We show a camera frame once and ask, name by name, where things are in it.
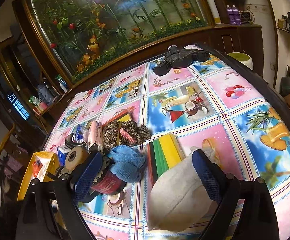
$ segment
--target spray can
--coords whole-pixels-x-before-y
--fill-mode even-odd
[[[235,5],[233,5],[232,10],[233,10],[236,25],[242,25],[241,16],[239,14],[237,7],[235,7]]]
[[[229,24],[235,25],[235,18],[234,18],[234,13],[233,13],[232,8],[229,7],[229,5],[228,5],[226,10],[227,10],[227,14],[228,14],[228,17],[229,17]]]

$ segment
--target pineapple picture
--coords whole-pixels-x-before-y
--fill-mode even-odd
[[[284,136],[290,136],[290,133],[286,125],[281,121],[281,118],[276,111],[270,107],[267,111],[256,111],[253,114],[247,115],[248,122],[246,125],[250,125],[247,132],[250,130],[264,131],[266,135],[261,135],[261,142],[268,147],[271,147],[278,151],[284,151],[287,148],[286,141],[281,139]],[[272,126],[267,127],[269,123],[276,119],[279,122]]]

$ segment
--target balloon picture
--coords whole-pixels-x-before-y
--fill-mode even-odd
[[[235,85],[225,88],[226,96],[232,99],[237,99],[245,94],[246,91],[251,90],[251,87],[242,87],[241,85]]]

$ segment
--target green paper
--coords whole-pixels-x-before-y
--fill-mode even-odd
[[[167,161],[166,161],[166,158],[165,158],[165,155],[164,155],[164,152],[163,152],[163,149],[162,149],[162,146],[161,146],[159,140],[157,140],[157,146],[158,146],[159,154],[163,158],[163,167],[164,167],[163,173],[164,173],[165,171],[167,171],[169,169],[169,167],[167,165]]]
[[[161,163],[161,157],[159,156],[157,140],[153,141],[154,144],[154,153],[155,153],[155,162],[156,162],[156,169],[157,169],[157,177],[159,178],[163,174],[163,167],[164,165]]]

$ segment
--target white cloth bag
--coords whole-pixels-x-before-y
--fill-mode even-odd
[[[214,151],[203,151],[213,162]],[[191,153],[164,172],[154,184],[148,201],[148,229],[183,231],[197,223],[207,213],[211,203],[193,167]]]

